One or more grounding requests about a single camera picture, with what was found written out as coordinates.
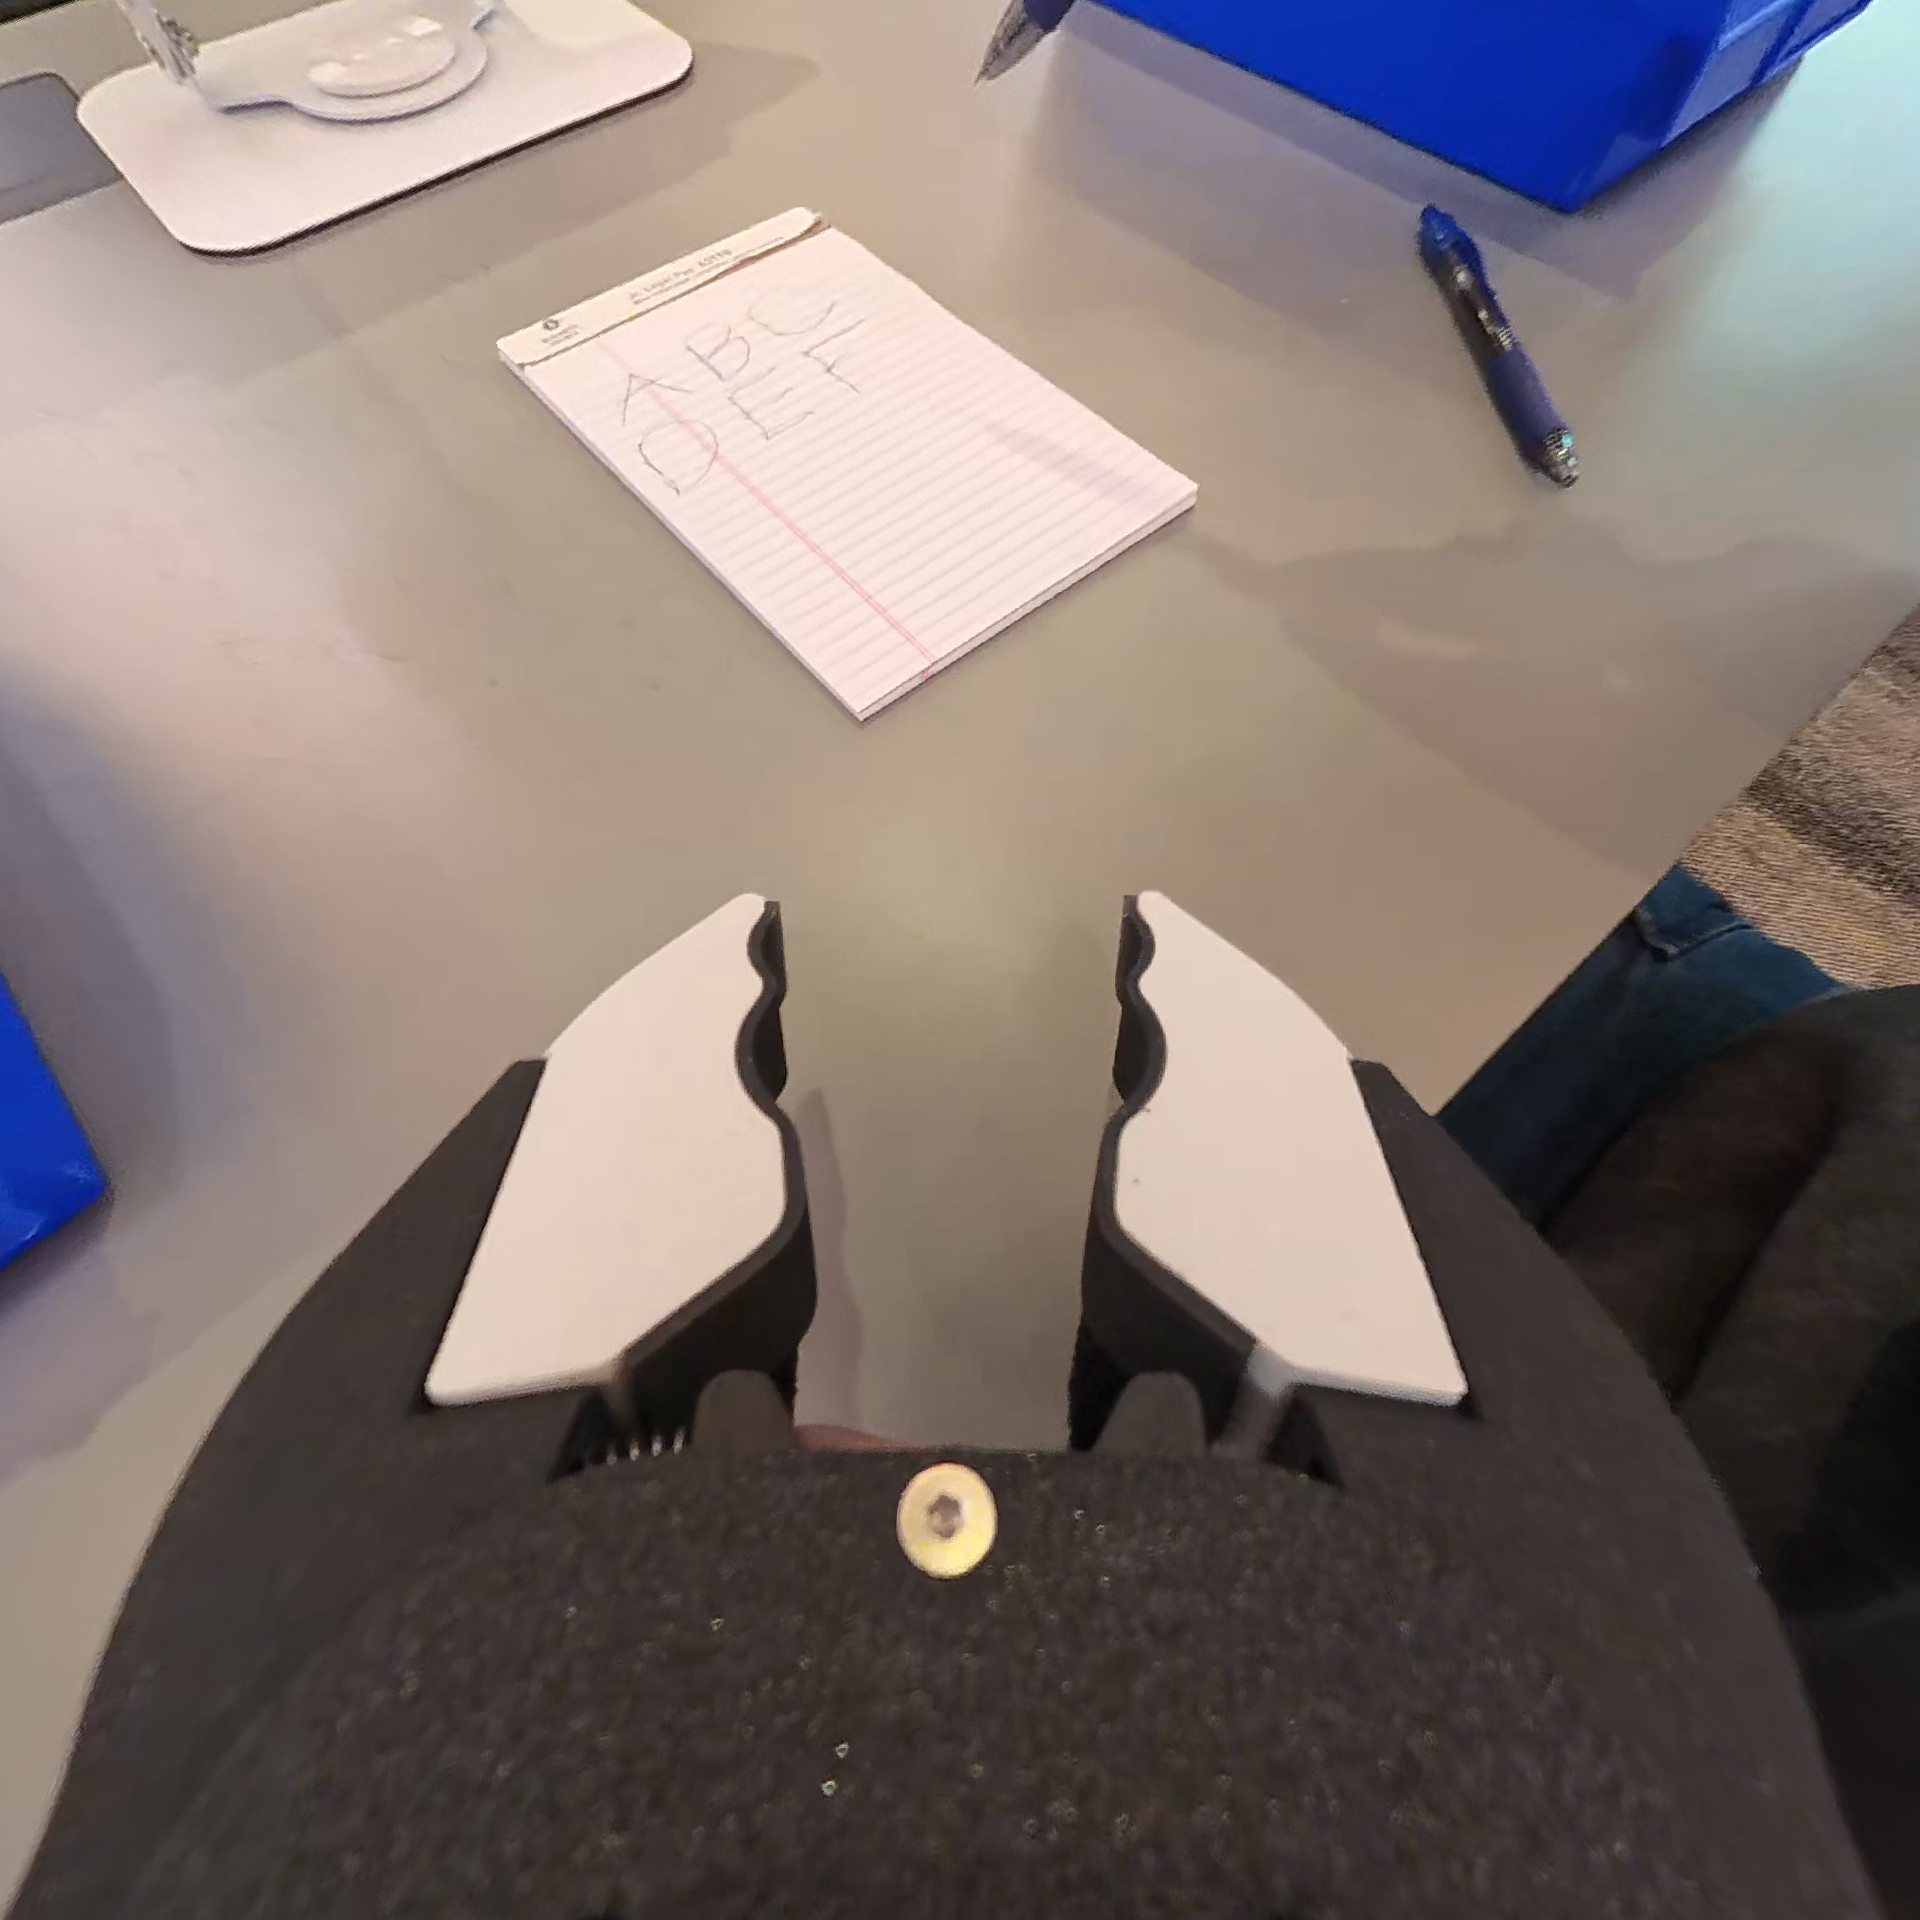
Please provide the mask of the person's leg in jeans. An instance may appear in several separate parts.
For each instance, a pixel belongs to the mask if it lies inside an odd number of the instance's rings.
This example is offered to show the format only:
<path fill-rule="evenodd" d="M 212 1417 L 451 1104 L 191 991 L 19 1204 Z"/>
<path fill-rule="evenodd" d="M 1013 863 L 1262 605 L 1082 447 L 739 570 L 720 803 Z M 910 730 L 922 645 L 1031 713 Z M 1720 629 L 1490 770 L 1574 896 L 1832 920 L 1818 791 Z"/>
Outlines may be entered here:
<path fill-rule="evenodd" d="M 1686 866 L 1671 866 L 1438 1113 L 1533 1227 L 1626 1128 L 1715 1052 L 1843 994 Z"/>

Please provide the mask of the white document stand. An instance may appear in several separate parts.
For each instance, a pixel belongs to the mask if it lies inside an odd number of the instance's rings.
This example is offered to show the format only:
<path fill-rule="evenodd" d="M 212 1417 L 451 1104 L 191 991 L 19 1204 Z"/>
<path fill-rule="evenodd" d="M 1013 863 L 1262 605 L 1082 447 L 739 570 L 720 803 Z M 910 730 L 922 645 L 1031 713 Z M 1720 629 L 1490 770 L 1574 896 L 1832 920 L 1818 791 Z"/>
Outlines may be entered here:
<path fill-rule="evenodd" d="M 144 67 L 79 127 L 184 249 L 247 256 L 399 202 L 688 79 L 637 5 L 316 5 L 197 39 L 124 5 Z"/>

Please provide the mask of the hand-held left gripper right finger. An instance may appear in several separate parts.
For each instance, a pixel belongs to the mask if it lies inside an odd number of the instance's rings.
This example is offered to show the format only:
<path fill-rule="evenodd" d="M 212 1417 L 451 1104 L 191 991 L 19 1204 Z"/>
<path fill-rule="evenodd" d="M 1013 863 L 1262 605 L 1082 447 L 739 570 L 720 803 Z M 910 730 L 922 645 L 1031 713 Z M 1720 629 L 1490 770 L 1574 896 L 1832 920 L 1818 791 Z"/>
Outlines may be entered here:
<path fill-rule="evenodd" d="M 1122 905 L 1116 1001 L 1071 1444 L 1270 1450 L 1315 1389 L 1464 1410 L 1468 1369 L 1333 1026 L 1163 892 Z"/>

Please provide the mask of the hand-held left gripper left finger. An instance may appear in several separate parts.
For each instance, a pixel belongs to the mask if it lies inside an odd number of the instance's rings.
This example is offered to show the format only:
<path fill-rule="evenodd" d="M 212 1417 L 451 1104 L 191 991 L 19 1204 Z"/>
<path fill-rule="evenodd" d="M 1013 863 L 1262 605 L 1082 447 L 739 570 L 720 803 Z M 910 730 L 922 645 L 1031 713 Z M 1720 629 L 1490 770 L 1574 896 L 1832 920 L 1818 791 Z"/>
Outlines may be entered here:
<path fill-rule="evenodd" d="M 432 1409 L 588 1387 L 672 1442 L 725 1373 L 794 1394 L 819 1280 L 784 991 L 780 905 L 734 896 L 559 1031 L 426 1369 Z"/>

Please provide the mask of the blue plastic bin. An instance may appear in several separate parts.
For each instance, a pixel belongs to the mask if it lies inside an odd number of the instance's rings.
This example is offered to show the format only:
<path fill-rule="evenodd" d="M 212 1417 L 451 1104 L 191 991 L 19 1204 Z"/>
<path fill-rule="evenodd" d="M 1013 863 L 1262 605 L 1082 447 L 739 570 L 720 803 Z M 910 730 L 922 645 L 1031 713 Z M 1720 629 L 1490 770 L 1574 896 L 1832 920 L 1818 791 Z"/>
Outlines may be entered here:
<path fill-rule="evenodd" d="M 1866 3 L 1117 3 L 1528 202 L 1576 211 Z"/>
<path fill-rule="evenodd" d="M 108 1172 L 3 986 L 3 1266 L 104 1200 Z"/>

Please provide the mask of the white lined notepad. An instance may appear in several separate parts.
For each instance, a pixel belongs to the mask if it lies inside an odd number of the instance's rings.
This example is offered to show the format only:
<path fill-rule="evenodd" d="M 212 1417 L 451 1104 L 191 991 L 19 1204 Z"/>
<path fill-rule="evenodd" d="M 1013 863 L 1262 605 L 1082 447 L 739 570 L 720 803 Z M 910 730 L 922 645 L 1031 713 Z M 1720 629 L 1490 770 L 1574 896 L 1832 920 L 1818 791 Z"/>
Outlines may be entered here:
<path fill-rule="evenodd" d="M 812 208 L 495 355 L 859 723 L 1197 498 Z"/>

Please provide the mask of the blue retractable pen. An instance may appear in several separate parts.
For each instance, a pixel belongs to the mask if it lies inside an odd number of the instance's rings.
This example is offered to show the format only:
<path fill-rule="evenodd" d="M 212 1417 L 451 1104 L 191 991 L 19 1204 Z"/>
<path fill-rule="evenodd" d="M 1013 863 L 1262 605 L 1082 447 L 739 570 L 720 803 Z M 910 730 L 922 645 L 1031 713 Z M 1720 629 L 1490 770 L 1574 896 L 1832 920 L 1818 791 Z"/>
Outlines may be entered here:
<path fill-rule="evenodd" d="M 1071 0 L 1059 3 L 1007 3 L 1005 12 L 990 37 L 987 50 L 976 71 L 976 82 L 998 80 L 1031 58 L 1043 41 L 1060 29 Z"/>
<path fill-rule="evenodd" d="M 1480 253 L 1453 215 L 1424 205 L 1416 249 L 1520 461 L 1558 489 L 1576 482 L 1572 429 L 1506 321 Z"/>

